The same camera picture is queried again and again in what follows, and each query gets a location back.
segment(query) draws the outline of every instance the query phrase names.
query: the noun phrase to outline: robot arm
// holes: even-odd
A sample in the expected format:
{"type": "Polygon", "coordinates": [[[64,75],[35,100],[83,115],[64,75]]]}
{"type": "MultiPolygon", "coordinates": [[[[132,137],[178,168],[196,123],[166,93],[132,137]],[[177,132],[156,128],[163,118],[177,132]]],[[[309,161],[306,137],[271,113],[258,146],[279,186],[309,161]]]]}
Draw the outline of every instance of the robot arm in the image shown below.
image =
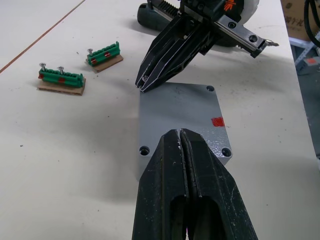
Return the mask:
{"type": "Polygon", "coordinates": [[[150,91],[180,73],[196,56],[205,55],[222,38],[234,42],[252,57],[276,43],[243,26],[256,11],[259,0],[181,0],[176,8],[165,0],[148,0],[171,22],[152,42],[135,85],[150,91]]]}

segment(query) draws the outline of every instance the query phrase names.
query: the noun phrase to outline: table surface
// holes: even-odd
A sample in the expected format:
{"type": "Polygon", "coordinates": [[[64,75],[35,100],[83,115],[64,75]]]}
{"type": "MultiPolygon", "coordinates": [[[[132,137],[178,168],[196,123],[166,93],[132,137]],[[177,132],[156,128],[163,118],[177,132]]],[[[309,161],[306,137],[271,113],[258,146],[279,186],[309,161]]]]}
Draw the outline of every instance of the table surface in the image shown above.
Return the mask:
{"type": "MultiPolygon", "coordinates": [[[[0,239],[131,239],[138,189],[134,83],[157,34],[137,23],[140,4],[87,0],[0,74],[0,239]],[[115,41],[124,61],[93,73],[87,49],[115,41]],[[83,73],[84,95],[36,90],[40,62],[83,73]]],[[[54,5],[47,16],[74,6],[54,5]]],[[[30,9],[23,22],[37,13],[30,9]]],[[[11,26],[4,31],[17,34],[19,23],[6,18],[0,15],[2,26],[11,26]]],[[[38,24],[44,27],[37,21],[28,29],[38,24]]],[[[233,151],[226,168],[258,238],[319,239],[320,174],[280,1],[261,0],[246,27],[280,46],[256,59],[215,47],[172,82],[215,87],[233,151]]],[[[7,41],[7,50],[20,52],[20,43],[38,37],[29,33],[7,41]]]]}

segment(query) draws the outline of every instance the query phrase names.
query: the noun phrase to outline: cardboard base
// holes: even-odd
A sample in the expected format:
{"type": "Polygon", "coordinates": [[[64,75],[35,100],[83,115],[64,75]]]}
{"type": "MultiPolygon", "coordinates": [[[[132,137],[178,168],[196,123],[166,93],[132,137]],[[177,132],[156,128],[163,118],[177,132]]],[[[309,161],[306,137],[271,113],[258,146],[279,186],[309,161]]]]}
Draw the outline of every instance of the cardboard base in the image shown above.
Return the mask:
{"type": "Polygon", "coordinates": [[[110,67],[112,67],[113,65],[120,63],[121,61],[123,61],[124,58],[119,54],[118,56],[115,56],[113,58],[111,58],[109,61],[103,62],[99,65],[93,66],[93,69],[99,73],[105,69],[108,69],[110,67]]]}
{"type": "Polygon", "coordinates": [[[85,86],[86,86],[85,78],[83,78],[83,87],[80,87],[80,88],[64,86],[64,85],[59,85],[59,84],[40,80],[38,84],[38,89],[43,91],[82,96],[85,90],[85,86]]]}

